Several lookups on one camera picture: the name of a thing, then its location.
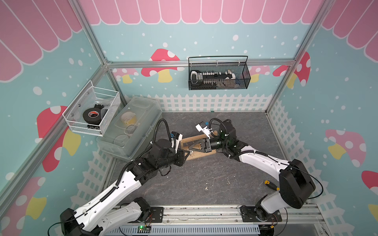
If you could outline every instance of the black wire basket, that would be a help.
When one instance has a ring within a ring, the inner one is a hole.
[[[189,57],[189,90],[247,89],[248,56]]]

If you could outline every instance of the marble floor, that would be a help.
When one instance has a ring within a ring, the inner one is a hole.
[[[183,134],[183,138],[200,135],[195,126],[216,117],[230,119],[237,138],[259,151],[283,158],[273,131],[263,112],[229,113],[163,113],[170,131]],[[164,125],[157,139],[167,138]],[[117,161],[112,180],[116,180],[124,162]],[[173,165],[167,176],[158,175],[128,195],[121,203],[143,197],[150,205],[186,204],[244,204],[253,205],[273,190],[264,185],[269,180],[278,182],[265,172],[232,159],[222,153],[187,161],[182,167]]]

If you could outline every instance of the black tape roll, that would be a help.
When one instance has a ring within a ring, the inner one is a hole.
[[[84,120],[91,125],[99,125],[101,123],[101,109],[89,108],[83,113]]]

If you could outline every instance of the white wire basket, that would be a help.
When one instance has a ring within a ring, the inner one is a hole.
[[[88,124],[83,118],[84,111],[93,108],[105,99],[111,100],[111,104],[101,123],[99,125]],[[92,81],[89,81],[63,112],[63,117],[72,132],[103,136],[120,103],[117,91],[94,87]]]

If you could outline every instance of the white picket fence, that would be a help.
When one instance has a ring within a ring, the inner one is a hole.
[[[92,200],[101,191],[102,183],[106,178],[106,171],[111,162],[111,156],[100,151],[93,151],[93,160],[88,161],[89,169],[83,172],[84,180],[77,184],[79,189],[76,196],[71,197],[72,209],[81,207],[88,201]]]
[[[290,160],[298,159],[303,162],[309,173],[321,181],[324,187],[323,194],[318,198],[309,200],[309,202],[318,204],[333,235],[334,233],[338,233],[341,236],[344,235],[343,233],[346,233],[348,236],[352,236],[354,226],[345,223],[342,217],[345,210],[336,206],[334,202],[336,195],[328,192],[328,182],[321,180],[320,173],[322,171],[315,168],[315,159],[310,159],[308,156],[310,150],[304,148],[305,141],[299,139],[300,133],[295,132],[295,125],[291,124],[291,118],[288,118],[288,112],[285,112],[285,106],[281,106],[281,103],[282,101],[277,101],[269,114],[274,129],[278,134],[278,138],[285,147],[284,151],[286,156]],[[313,195],[316,196],[320,193],[319,189],[321,189],[321,187],[317,181],[314,181],[314,183],[317,191],[314,192]]]
[[[147,98],[156,100],[160,103],[160,107],[164,112],[182,112],[182,111],[265,111],[268,107],[270,100],[272,99],[272,95],[265,96],[265,94],[261,95],[260,97],[257,94],[250,97],[247,94],[243,97],[241,94],[239,96],[231,95],[227,97],[223,95],[220,97],[219,95],[216,96],[207,96],[205,97],[203,94],[199,97],[193,95],[193,97],[189,97],[189,95],[185,95],[182,97],[178,95],[177,97],[170,95],[167,97],[163,95],[159,97],[155,95],[152,97],[150,95]],[[125,95],[126,101],[130,101],[130,98]]]

